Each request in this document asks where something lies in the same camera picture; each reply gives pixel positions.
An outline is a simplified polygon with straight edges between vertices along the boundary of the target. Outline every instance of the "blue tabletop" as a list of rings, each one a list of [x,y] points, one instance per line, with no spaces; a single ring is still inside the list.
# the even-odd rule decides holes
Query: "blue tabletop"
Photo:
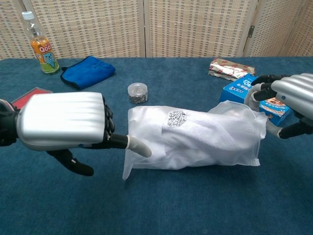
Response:
[[[312,57],[227,58],[256,75],[313,73]],[[60,59],[68,67],[81,59]],[[116,133],[127,134],[127,86],[149,88],[144,105],[207,112],[229,81],[208,75],[212,58],[107,58],[114,76],[84,91],[101,92]],[[61,72],[46,75],[35,59],[0,61],[0,98],[34,87],[73,92]],[[283,125],[296,122],[289,116]],[[0,148],[0,234],[305,235],[313,230],[313,136],[262,141],[261,166],[207,166],[178,171],[134,169],[122,180],[124,150],[75,149],[95,174],[84,177],[20,142]]]

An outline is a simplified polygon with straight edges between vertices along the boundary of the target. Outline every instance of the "white plastic bag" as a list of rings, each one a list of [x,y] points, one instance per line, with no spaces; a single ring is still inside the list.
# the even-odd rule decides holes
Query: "white plastic bag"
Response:
[[[208,113],[168,106],[138,106],[128,112],[129,135],[151,148],[144,158],[126,150],[123,179],[132,168],[182,169],[204,165],[259,166],[267,116],[232,101]]]

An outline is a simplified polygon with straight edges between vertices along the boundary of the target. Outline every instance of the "blue microfiber cloth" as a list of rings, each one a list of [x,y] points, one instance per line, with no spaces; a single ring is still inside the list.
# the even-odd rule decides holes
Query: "blue microfiber cloth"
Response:
[[[81,62],[68,68],[63,67],[61,80],[78,90],[90,87],[110,77],[115,68],[93,56],[88,56]]]

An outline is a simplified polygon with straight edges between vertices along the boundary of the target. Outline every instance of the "robotic hand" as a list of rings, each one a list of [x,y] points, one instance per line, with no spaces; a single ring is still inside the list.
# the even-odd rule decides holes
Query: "robotic hand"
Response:
[[[268,132],[282,139],[313,133],[313,74],[263,75],[251,84],[245,104],[252,110],[259,112],[260,101],[275,97],[293,109],[300,119],[284,128],[268,121]]]
[[[85,176],[92,176],[93,169],[73,158],[70,148],[120,148],[151,156],[141,141],[113,134],[112,117],[100,93],[37,94],[21,110],[0,99],[0,146],[19,138],[27,148],[46,151],[70,171]]]

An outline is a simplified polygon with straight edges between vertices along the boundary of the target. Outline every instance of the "plastic bottle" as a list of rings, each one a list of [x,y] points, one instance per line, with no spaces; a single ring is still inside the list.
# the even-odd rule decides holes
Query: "plastic bottle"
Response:
[[[22,12],[25,20],[25,28],[30,45],[34,50],[42,71],[44,73],[55,73],[59,70],[59,63],[55,58],[50,42],[45,36],[45,31],[31,11]]]

